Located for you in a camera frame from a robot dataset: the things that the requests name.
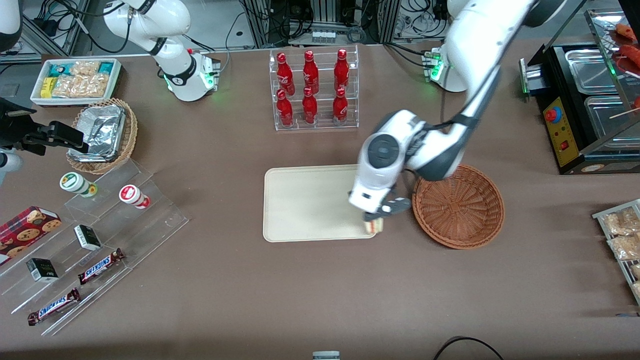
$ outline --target black box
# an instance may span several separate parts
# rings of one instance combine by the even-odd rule
[[[87,250],[96,251],[100,249],[100,240],[96,236],[95,231],[87,225],[78,225],[74,228],[76,238],[80,241],[80,246]]]
[[[58,279],[56,269],[53,268],[51,261],[47,259],[31,258],[27,261],[27,267],[35,281],[53,282]]]

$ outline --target yellow control panel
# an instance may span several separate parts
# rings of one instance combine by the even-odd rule
[[[577,158],[579,152],[560,98],[552,102],[542,115],[545,118],[558,163],[563,167]]]

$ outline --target white cup with red lid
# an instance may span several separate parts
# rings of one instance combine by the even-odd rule
[[[137,209],[145,209],[151,204],[151,199],[143,194],[135,185],[125,185],[120,189],[120,200],[135,206]]]

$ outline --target clear acrylic display stand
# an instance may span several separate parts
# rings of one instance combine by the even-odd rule
[[[349,86],[345,89],[345,97],[349,103],[347,107],[347,121],[344,125],[338,126],[333,123],[333,100],[335,99],[335,88],[333,85],[333,68],[338,58],[338,50],[347,51],[347,62],[349,63]],[[276,107],[276,91],[280,88],[278,83],[278,62],[275,57],[278,53],[287,55],[287,63],[293,71],[293,83],[296,85],[296,93],[289,97],[293,107],[293,126],[284,127],[278,116]],[[302,98],[305,81],[302,75],[302,68],[305,66],[304,53],[297,49],[271,50],[269,54],[269,78],[271,80],[271,101],[273,102],[273,118],[276,130],[310,130],[310,129],[342,129],[345,127],[358,127],[360,120],[360,109],[358,98],[360,97],[358,87],[358,47],[351,46],[328,46],[315,47],[314,59],[318,65],[320,75],[320,91],[315,95],[318,103],[317,122],[309,125],[303,118]]]
[[[24,317],[25,328],[28,327],[27,317],[33,311],[54,302],[73,288],[80,292],[82,301],[64,307],[34,327],[41,335],[60,331],[189,221],[160,192],[152,175],[133,160],[111,169],[95,184],[98,193],[94,197],[76,195],[65,204],[60,211],[62,214],[58,213],[63,225],[56,233],[40,240],[41,243],[27,250],[29,253],[25,256],[5,264],[6,268],[0,268],[3,302],[12,314]],[[136,209],[120,201],[118,192],[126,184],[140,188],[151,199],[150,206]],[[74,232],[78,224],[93,228],[102,243],[99,250],[80,247]],[[117,248],[121,248],[126,258],[80,286],[78,275]],[[35,282],[25,264],[29,258],[51,260],[60,278],[49,284]]]

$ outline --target stainless steel tray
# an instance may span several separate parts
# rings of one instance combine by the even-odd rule
[[[586,95],[616,93],[609,69],[599,50],[571,50],[564,56],[579,92]]]
[[[587,108],[591,125],[599,138],[616,131],[629,121],[628,115],[609,119],[609,117],[625,111],[619,96],[591,96],[584,101],[584,106]],[[620,136],[613,138],[606,146],[615,148],[640,146],[640,126],[635,125],[628,128]]]

